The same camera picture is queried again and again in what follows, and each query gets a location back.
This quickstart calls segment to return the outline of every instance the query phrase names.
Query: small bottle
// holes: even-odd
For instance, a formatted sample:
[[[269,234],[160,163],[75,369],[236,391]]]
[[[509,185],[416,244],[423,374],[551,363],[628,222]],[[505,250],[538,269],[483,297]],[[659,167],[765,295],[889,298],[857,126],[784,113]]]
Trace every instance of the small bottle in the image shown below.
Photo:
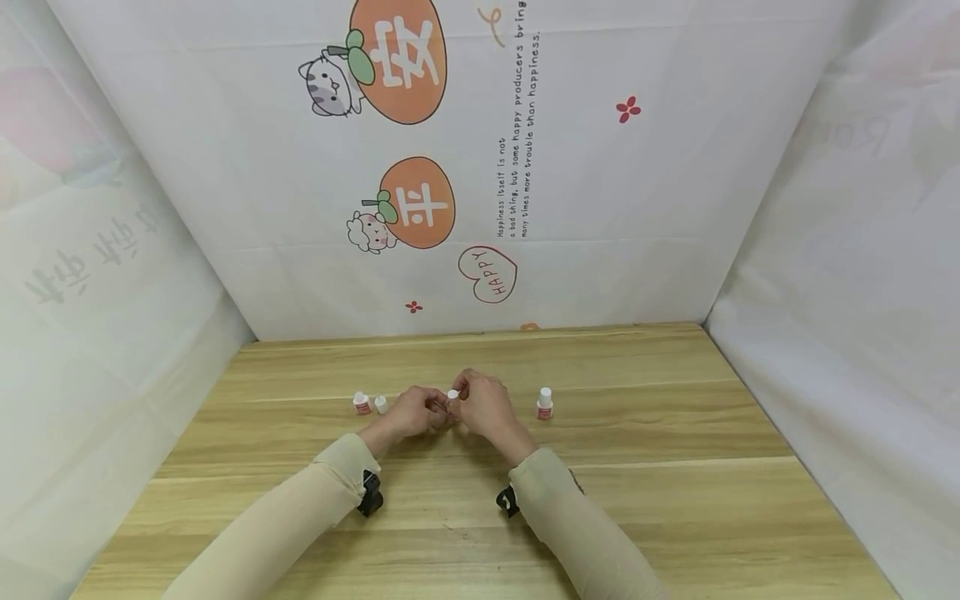
[[[540,399],[537,400],[537,419],[548,420],[553,417],[553,391],[550,388],[540,388]]]
[[[357,392],[353,395],[353,408],[356,409],[357,415],[369,415],[373,412],[370,407],[370,398],[363,392]]]

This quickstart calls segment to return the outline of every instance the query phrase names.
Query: arm sleeve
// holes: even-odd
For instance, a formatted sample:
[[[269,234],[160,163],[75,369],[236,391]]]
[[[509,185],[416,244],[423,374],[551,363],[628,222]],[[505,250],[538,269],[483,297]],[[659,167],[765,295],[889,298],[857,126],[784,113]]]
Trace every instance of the arm sleeve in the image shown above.
[[[324,531],[363,497],[364,469],[379,473],[354,434],[254,502],[163,594],[164,600],[258,600]]]
[[[585,496],[564,463],[540,448],[510,471],[516,504],[584,600],[666,600],[634,543]]]

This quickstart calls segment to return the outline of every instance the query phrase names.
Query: wooden table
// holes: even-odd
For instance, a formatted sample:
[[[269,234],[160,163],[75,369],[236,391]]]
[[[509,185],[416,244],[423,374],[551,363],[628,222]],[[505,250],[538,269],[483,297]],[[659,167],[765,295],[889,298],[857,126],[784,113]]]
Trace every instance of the wooden table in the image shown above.
[[[896,598],[694,324],[243,348],[73,597],[157,598],[260,494],[373,419],[353,415],[355,391],[445,390],[466,366],[503,379],[674,598]],[[548,422],[534,418],[544,385]],[[446,432],[382,466],[384,508],[322,536],[271,597],[576,597],[522,516],[494,505],[506,468],[485,442]]]

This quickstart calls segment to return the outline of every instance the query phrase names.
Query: white backdrop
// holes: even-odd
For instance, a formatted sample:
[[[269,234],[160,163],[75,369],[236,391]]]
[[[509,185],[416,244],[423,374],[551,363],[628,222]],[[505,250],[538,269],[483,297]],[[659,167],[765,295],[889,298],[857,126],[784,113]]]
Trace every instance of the white backdrop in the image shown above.
[[[710,334],[908,600],[960,589],[960,2],[864,2]]]
[[[69,595],[247,329],[43,0],[0,4],[0,597]]]
[[[262,339],[702,320],[849,4],[51,0]]]

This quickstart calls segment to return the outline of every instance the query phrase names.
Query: heart shape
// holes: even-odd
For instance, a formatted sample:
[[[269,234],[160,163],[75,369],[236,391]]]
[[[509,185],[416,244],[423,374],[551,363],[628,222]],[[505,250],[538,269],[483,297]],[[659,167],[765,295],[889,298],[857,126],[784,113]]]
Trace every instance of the heart shape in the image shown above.
[[[490,246],[472,246],[460,254],[460,273],[473,280],[473,295],[486,304],[499,304],[514,292],[516,263]]]

